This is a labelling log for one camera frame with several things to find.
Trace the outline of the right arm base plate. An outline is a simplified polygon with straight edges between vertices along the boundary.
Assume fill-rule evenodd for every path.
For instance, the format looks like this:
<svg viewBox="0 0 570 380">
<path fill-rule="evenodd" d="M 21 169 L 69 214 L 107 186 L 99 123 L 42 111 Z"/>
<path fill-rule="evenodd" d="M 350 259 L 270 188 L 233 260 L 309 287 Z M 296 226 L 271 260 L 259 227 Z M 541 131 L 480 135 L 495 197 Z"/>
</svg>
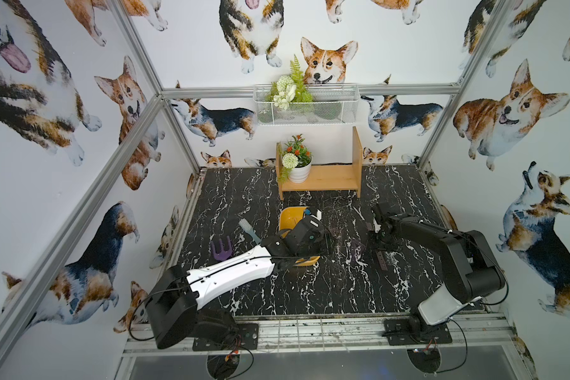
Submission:
<svg viewBox="0 0 570 380">
<path fill-rule="evenodd" d="M 429 343 L 447 345 L 453 342 L 445 323 L 429 326 L 420 319 L 411 317 L 386 319 L 383 325 L 385 328 L 383 337 L 386 337 L 391 346 L 428 345 Z"/>
</svg>

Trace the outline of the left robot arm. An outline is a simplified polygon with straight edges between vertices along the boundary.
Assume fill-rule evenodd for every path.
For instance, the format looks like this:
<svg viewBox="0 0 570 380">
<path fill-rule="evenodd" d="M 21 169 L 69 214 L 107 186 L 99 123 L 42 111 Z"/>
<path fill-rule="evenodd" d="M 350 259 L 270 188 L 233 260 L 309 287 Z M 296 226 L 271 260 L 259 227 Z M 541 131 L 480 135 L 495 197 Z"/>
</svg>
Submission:
<svg viewBox="0 0 570 380">
<path fill-rule="evenodd" d="M 156 347 L 171 348 L 187 337 L 208 340 L 219 348 L 240 345 L 242 334 L 232 315 L 208 310 L 206 305 L 242 285 L 326 254 L 329 239 L 321 212 L 311 207 L 294 228 L 266 237 L 246 253 L 202 269 L 167 269 L 143 301 Z"/>
</svg>

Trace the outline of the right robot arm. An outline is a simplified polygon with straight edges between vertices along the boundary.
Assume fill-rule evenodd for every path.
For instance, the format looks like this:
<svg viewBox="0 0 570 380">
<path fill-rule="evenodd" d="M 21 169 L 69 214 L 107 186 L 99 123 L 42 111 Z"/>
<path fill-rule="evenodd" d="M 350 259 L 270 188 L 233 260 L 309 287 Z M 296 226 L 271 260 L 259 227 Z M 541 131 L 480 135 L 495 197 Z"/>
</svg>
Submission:
<svg viewBox="0 0 570 380">
<path fill-rule="evenodd" d="M 392 212 L 386 204 L 372 207 L 377 238 L 382 242 L 404 239 L 435 253 L 441 262 L 443 283 L 414 307 L 405 332 L 422 337 L 442 326 L 474 302 L 508 288 L 508 282 L 479 231 L 462 232 L 406 214 Z"/>
</svg>

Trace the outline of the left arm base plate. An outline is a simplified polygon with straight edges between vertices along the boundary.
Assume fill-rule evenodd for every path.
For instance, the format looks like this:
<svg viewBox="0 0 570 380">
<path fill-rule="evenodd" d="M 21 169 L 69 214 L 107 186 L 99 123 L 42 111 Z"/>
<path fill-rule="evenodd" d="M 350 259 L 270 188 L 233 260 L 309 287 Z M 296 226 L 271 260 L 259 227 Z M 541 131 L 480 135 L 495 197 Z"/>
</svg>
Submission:
<svg viewBox="0 0 570 380">
<path fill-rule="evenodd" d="M 203 327 L 194 337 L 194 352 L 226 351 L 236 348 L 256 350 L 260 326 L 257 323 L 234 324 L 232 326 Z"/>
</svg>

